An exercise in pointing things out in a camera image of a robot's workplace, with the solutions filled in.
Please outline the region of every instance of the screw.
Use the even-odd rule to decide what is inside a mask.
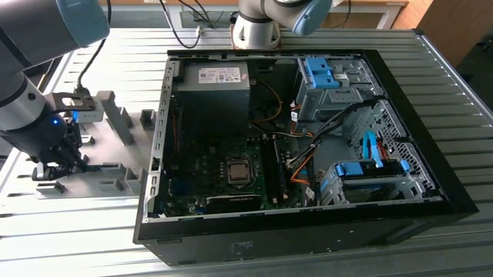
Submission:
[[[28,99],[29,101],[35,101],[36,99],[36,94],[33,94],[32,92],[28,93]]]

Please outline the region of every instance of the orange wire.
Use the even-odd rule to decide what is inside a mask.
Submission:
[[[301,164],[301,166],[298,167],[297,171],[294,172],[294,174],[291,176],[291,182],[294,182],[293,180],[295,180],[295,176],[301,172],[301,169],[305,167],[306,163],[309,162],[309,160],[311,159],[313,156],[314,156],[314,153],[311,153],[310,156],[306,157],[305,162]]]
[[[278,107],[278,112],[270,118],[251,120],[250,123],[262,123],[262,122],[267,122],[267,121],[273,120],[275,117],[278,117],[278,115],[281,114],[281,111],[283,110],[283,102],[281,101],[279,94],[275,92],[274,88],[271,88],[271,86],[267,85],[267,83],[263,82],[263,81],[258,80],[257,82],[262,83],[270,89],[270,91],[275,95],[275,98],[278,98],[279,107]]]
[[[377,145],[378,145],[379,153],[381,153],[381,154],[382,154],[382,156],[383,156],[383,159],[387,159],[387,158],[389,158],[389,154],[386,153],[386,150],[385,150],[385,148],[383,148],[382,143],[377,143]]]
[[[297,133],[297,132],[294,131],[294,125],[295,125],[295,122],[293,122],[293,123],[291,123],[291,134],[294,134],[295,136],[301,136],[303,133]],[[307,135],[309,137],[314,137],[314,134],[311,134],[310,132],[307,132],[307,133],[306,133],[306,135]]]
[[[302,183],[302,184],[310,185],[309,181],[302,180],[302,179],[293,179],[291,181],[293,181],[294,183]]]

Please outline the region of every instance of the slotted metal surface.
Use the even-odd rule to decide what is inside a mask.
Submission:
[[[186,43],[195,30],[180,31]],[[206,31],[198,49],[230,47],[228,31]],[[493,128],[489,111],[428,44],[410,31],[323,30],[283,33],[285,48],[371,48],[430,129],[480,213],[394,246],[275,259],[170,268],[132,244],[136,197],[36,200],[32,164],[17,151],[0,173],[1,276],[492,276]],[[128,112],[156,108],[171,31],[115,29],[84,78],[95,93],[111,89]],[[95,47],[67,55],[48,91],[71,91]]]

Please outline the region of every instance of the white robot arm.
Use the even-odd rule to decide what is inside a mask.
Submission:
[[[240,0],[232,30],[235,48],[277,48],[279,24],[299,36],[310,35],[321,26],[330,7],[331,0]]]

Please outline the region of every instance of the ram slot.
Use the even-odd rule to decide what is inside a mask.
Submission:
[[[261,139],[261,155],[269,203],[278,205],[283,202],[286,177],[282,174],[279,152],[271,137]]]

